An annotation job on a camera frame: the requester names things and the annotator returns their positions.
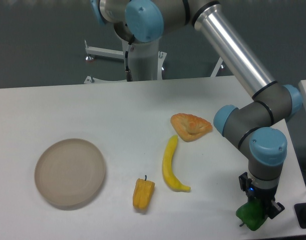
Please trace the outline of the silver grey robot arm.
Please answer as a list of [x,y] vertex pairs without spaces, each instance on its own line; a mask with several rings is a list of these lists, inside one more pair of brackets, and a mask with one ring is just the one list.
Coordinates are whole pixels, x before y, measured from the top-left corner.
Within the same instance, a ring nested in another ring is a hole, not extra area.
[[130,45],[156,44],[176,29],[192,25],[227,64],[253,102],[243,108],[222,107],[214,126],[248,159],[248,172],[239,177],[249,202],[259,201],[263,218],[284,210],[275,193],[287,141],[272,126],[302,106],[299,91],[280,85],[238,36],[216,0],[94,0],[98,23],[112,23],[116,34]]

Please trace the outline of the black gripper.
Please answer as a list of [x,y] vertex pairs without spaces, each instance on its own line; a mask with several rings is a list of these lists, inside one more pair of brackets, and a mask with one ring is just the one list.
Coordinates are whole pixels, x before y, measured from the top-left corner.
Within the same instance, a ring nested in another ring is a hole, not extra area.
[[240,188],[245,192],[248,201],[259,199],[265,203],[265,216],[274,219],[285,207],[275,201],[275,194],[279,184],[279,177],[273,180],[261,180],[244,172],[238,177]]

